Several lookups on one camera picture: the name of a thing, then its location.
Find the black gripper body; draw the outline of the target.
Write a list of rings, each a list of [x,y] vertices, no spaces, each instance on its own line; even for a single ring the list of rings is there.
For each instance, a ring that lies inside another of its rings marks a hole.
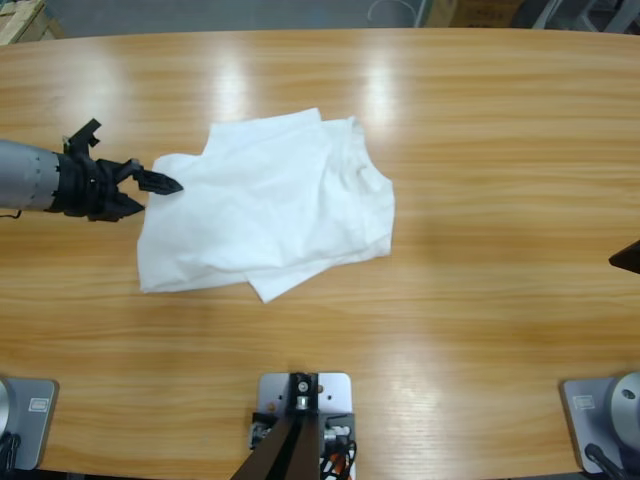
[[[107,201],[119,191],[118,184],[141,170],[135,159],[125,163],[99,159],[85,154],[57,154],[58,186],[46,212],[69,217],[86,217],[89,221],[107,220]]]

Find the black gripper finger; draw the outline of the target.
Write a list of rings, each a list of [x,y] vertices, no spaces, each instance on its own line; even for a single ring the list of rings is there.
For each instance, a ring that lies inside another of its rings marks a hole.
[[[639,274],[640,273],[640,241],[636,241],[616,252],[609,259],[611,266]]]
[[[124,193],[117,193],[107,201],[107,220],[119,221],[142,212],[145,207]]]
[[[142,169],[135,171],[132,177],[141,191],[167,196],[183,190],[178,181],[162,173]]]

